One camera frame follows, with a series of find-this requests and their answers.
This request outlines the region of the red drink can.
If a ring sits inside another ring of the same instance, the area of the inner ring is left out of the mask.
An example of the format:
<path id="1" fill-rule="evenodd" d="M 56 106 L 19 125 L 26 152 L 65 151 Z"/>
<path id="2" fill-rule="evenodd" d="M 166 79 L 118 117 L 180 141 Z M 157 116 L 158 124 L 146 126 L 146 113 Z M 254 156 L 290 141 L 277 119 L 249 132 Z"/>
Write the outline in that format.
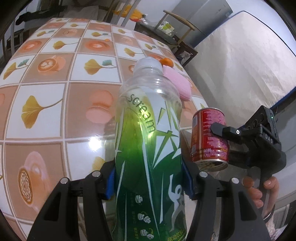
<path id="1" fill-rule="evenodd" d="M 191 158 L 201 171 L 217 172 L 227 168 L 229 144 L 211 132 L 211 124 L 226 125 L 224 113 L 216 108 L 203 108 L 193 115 Z"/>

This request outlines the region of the green label plastic bottle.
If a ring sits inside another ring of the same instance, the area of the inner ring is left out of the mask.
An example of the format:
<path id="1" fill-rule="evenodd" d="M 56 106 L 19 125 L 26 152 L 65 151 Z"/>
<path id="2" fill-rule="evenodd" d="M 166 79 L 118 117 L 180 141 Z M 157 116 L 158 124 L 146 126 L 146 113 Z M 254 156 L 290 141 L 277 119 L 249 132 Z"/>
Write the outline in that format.
<path id="1" fill-rule="evenodd" d="M 182 103 L 161 63 L 139 60 L 115 112 L 114 240 L 184 240 Z"/>

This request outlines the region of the dark wooden stool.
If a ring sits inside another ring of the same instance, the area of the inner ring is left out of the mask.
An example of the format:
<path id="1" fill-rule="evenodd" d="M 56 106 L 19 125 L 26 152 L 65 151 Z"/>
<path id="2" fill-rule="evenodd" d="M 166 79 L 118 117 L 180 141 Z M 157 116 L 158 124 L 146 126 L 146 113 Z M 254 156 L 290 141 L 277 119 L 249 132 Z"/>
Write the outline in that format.
<path id="1" fill-rule="evenodd" d="M 198 52 L 194 47 L 186 44 L 183 41 L 180 42 L 176 51 L 174 52 L 175 57 L 183 67 L 185 67 L 197 54 Z"/>

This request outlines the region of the pink sponge cloth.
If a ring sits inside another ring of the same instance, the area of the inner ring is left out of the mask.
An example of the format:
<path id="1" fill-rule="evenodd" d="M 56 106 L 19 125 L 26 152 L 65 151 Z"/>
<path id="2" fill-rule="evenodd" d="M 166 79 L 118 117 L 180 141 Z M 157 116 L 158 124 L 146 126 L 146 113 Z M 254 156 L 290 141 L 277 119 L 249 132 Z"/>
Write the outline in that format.
<path id="1" fill-rule="evenodd" d="M 187 78 L 166 65 L 163 66 L 163 75 L 176 87 L 181 100 L 191 100 L 191 85 Z"/>

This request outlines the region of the patterned tablecloth dining table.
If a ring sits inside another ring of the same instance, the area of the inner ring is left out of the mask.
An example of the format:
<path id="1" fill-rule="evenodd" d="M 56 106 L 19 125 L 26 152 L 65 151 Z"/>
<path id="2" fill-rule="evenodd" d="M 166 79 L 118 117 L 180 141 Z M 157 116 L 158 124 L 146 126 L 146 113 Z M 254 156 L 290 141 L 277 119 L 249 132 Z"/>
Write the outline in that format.
<path id="1" fill-rule="evenodd" d="M 170 48 L 109 23 L 53 18 L 1 73 L 1 211 L 17 239 L 57 182 L 82 179 L 114 158 L 118 91 L 144 57 L 187 72 Z"/>

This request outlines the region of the wooden chair black seat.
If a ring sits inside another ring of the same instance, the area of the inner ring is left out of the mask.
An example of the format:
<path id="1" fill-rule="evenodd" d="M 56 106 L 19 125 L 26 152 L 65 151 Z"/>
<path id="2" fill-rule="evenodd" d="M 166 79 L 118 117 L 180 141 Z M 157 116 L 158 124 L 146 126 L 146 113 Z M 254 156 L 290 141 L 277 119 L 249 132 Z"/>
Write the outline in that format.
<path id="1" fill-rule="evenodd" d="M 164 10 L 164 13 L 165 15 L 156 24 L 149 22 L 145 17 L 142 18 L 136 23 L 135 30 L 159 41 L 161 46 L 166 44 L 174 53 L 180 42 L 185 42 L 185 37 L 187 37 L 190 32 L 198 30 L 198 28 L 195 27 L 190 21 L 175 13 L 167 10 Z M 174 20 L 177 20 L 187 28 L 181 37 L 177 37 L 177 29 L 173 27 L 173 25 L 168 21 L 166 21 L 168 16 L 172 17 Z"/>

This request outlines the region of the white mattress with blue edge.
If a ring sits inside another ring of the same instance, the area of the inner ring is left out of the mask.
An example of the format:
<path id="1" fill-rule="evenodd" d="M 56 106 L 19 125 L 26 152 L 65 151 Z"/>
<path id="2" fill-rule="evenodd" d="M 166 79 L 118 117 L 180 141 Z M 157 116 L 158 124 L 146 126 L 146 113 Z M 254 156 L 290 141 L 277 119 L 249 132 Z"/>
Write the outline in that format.
<path id="1" fill-rule="evenodd" d="M 295 54 L 266 24 L 241 11 L 196 46 L 185 69 L 210 107 L 241 126 L 260 106 L 295 91 Z"/>

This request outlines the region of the yellow plastic bag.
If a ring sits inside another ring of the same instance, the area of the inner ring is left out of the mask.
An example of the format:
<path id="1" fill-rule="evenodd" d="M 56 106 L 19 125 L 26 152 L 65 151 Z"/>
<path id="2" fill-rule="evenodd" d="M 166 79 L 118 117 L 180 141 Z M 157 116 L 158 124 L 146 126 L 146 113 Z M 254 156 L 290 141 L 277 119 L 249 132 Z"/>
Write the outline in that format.
<path id="1" fill-rule="evenodd" d="M 130 6 L 127 6 L 124 10 L 123 13 L 121 15 L 121 17 L 126 18 L 126 16 L 128 15 L 128 13 L 130 12 Z M 134 22 L 138 22 L 140 21 L 142 18 L 145 17 L 145 14 L 143 14 L 142 12 L 140 12 L 138 9 L 134 9 L 132 14 L 130 15 L 130 20 L 134 21 Z"/>

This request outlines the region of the grey refrigerator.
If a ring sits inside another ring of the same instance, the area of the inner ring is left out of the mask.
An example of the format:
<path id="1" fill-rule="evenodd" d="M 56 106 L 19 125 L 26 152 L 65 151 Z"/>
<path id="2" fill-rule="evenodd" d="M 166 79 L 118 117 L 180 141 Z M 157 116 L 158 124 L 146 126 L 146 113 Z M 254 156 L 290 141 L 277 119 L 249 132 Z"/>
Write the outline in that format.
<path id="1" fill-rule="evenodd" d="M 186 41 L 202 38 L 219 27 L 233 13 L 227 1 L 183 0 L 173 9 L 196 28 L 186 37 Z"/>

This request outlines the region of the orange fruit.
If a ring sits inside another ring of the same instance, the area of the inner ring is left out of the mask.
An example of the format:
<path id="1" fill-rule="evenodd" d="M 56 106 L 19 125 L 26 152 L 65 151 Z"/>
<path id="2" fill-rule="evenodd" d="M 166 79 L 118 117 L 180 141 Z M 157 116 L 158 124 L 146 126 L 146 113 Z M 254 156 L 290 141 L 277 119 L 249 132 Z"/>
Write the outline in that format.
<path id="1" fill-rule="evenodd" d="M 159 61 L 162 66 L 174 67 L 174 62 L 170 58 L 163 58 Z"/>

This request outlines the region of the grey side table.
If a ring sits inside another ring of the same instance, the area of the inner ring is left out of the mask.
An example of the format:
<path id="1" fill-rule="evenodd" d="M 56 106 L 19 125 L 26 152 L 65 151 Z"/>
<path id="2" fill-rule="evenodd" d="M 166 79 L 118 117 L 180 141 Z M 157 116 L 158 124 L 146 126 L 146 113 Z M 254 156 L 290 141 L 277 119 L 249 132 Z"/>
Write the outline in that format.
<path id="1" fill-rule="evenodd" d="M 60 16 L 60 13 L 66 13 L 66 10 L 74 9 L 74 8 L 86 8 L 89 6 L 93 6 L 96 1 L 83 1 L 84 4 L 80 4 L 79 1 L 72 1 L 73 6 L 66 6 L 63 5 L 63 1 L 46 1 L 44 5 L 44 9 L 40 8 L 38 11 L 35 12 L 26 12 L 18 17 L 16 20 L 16 25 L 20 25 L 22 22 L 28 22 L 31 20 L 36 19 L 47 19 L 52 16 Z M 104 20 L 109 19 L 109 15 L 113 10 L 114 15 L 118 15 L 118 19 L 121 17 L 123 10 L 129 6 L 130 12 L 126 16 L 126 22 L 130 19 L 130 15 L 132 14 L 133 10 L 137 8 L 137 5 L 140 1 L 111 1 L 109 7 L 98 5 L 98 9 L 107 11 Z"/>

